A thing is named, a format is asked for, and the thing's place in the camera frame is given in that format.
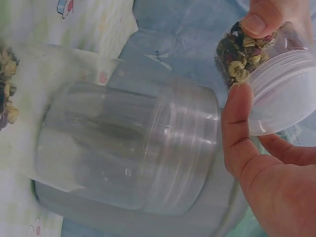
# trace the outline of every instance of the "small plastic container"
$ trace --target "small plastic container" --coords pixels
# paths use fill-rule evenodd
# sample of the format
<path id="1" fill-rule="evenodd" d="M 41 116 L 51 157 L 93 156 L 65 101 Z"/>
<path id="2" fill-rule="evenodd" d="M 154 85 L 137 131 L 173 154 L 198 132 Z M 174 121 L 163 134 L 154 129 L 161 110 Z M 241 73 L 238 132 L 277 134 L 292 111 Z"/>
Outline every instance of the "small plastic container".
<path id="1" fill-rule="evenodd" d="M 252 87 L 251 135 L 282 131 L 316 109 L 315 53 L 291 23 L 253 39 L 236 22 L 219 41 L 215 63 L 228 89 L 238 82 Z"/>

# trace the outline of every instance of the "hand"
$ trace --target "hand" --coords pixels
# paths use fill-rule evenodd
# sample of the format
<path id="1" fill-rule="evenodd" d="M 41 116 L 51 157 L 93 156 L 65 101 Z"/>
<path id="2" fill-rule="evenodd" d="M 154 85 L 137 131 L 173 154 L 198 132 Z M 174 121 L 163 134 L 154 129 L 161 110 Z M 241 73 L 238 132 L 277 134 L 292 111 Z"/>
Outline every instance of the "hand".
<path id="1" fill-rule="evenodd" d="M 249 36 L 263 38 L 284 22 L 291 22 L 313 44 L 308 0 L 250 0 L 250 11 L 241 26 Z"/>
<path id="2" fill-rule="evenodd" d="M 259 154 L 249 139 L 252 100 L 249 85 L 232 87 L 222 113 L 226 167 L 269 236 L 315 237 L 316 148 L 268 135 L 259 139 L 272 155 Z"/>

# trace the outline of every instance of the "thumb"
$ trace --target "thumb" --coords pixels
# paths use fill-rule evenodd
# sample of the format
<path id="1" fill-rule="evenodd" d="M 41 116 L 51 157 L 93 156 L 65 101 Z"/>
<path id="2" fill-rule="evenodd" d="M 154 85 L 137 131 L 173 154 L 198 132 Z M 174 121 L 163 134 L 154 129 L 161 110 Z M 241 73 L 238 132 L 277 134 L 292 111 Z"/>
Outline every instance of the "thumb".
<path id="1" fill-rule="evenodd" d="M 250 11 L 241 21 L 243 30 L 253 38 L 263 38 L 284 22 L 302 15 L 300 0 L 251 0 Z"/>

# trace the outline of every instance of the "clear plastic jar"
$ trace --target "clear plastic jar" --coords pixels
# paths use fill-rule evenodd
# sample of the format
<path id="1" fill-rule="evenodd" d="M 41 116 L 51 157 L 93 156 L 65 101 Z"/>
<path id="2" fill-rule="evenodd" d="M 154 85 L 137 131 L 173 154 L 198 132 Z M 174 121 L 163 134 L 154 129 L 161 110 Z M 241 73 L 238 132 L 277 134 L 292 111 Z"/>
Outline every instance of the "clear plastic jar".
<path id="1" fill-rule="evenodd" d="M 94 53 L 0 46 L 1 162 L 119 208 L 191 208 L 218 149 L 212 90 Z"/>
<path id="2" fill-rule="evenodd" d="M 215 63 L 228 89 L 234 83 L 252 87 L 251 135 L 287 129 L 316 109 L 315 53 L 291 23 L 253 39 L 236 22 L 219 41 Z"/>

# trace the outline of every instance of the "dried flower tea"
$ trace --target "dried flower tea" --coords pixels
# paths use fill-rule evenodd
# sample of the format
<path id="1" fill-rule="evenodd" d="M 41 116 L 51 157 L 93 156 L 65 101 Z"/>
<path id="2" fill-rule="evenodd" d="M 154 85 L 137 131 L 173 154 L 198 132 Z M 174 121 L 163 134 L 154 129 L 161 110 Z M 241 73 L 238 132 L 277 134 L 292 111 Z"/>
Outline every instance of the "dried flower tea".
<path id="1" fill-rule="evenodd" d="M 243 32 L 240 22 L 236 22 L 216 49 L 216 65 L 227 80 L 227 86 L 246 82 L 255 69 L 268 61 L 266 49 L 273 46 L 276 39 L 277 33 L 262 39 L 249 37 Z"/>
<path id="2" fill-rule="evenodd" d="M 19 111 L 10 100 L 17 90 L 17 87 L 10 82 L 17 66 L 19 66 L 19 60 L 12 48 L 7 47 L 0 39 L 0 131 L 8 123 L 14 124 L 19 115 Z"/>

